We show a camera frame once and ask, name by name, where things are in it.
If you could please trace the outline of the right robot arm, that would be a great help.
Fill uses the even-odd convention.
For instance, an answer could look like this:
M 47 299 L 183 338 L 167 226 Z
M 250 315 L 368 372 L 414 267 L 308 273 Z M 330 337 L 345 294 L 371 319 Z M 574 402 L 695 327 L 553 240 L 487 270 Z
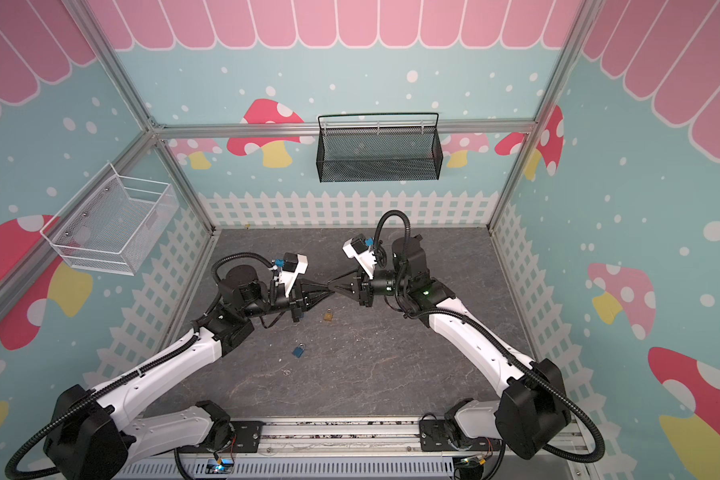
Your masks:
M 532 359 L 479 321 L 452 289 L 431 276 L 418 237 L 395 240 L 385 264 L 379 243 L 362 234 L 347 240 L 342 250 L 358 268 L 330 281 L 330 290 L 363 306 L 377 297 L 393 299 L 404 316 L 455 346 L 495 391 L 495 401 L 466 400 L 450 412 L 456 433 L 497 439 L 525 460 L 541 450 L 576 463 L 596 463 L 605 456 L 604 436 L 567 397 L 557 365 Z

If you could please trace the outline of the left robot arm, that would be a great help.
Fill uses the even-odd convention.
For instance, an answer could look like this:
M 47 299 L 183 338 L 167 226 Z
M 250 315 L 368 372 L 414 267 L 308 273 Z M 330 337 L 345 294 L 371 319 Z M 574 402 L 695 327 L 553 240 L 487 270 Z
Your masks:
M 212 274 L 217 293 L 190 330 L 155 356 L 90 389 L 75 385 L 57 399 L 49 424 L 8 460 L 9 479 L 111 479 L 124 467 L 184 446 L 219 452 L 232 443 L 229 415 L 212 401 L 174 414 L 141 418 L 155 400 L 181 381 L 239 347 L 253 333 L 253 321 L 268 314 L 303 314 L 331 296 L 328 286 L 301 279 L 302 265 L 266 261 L 272 273 L 262 282 L 235 255 L 237 266 Z

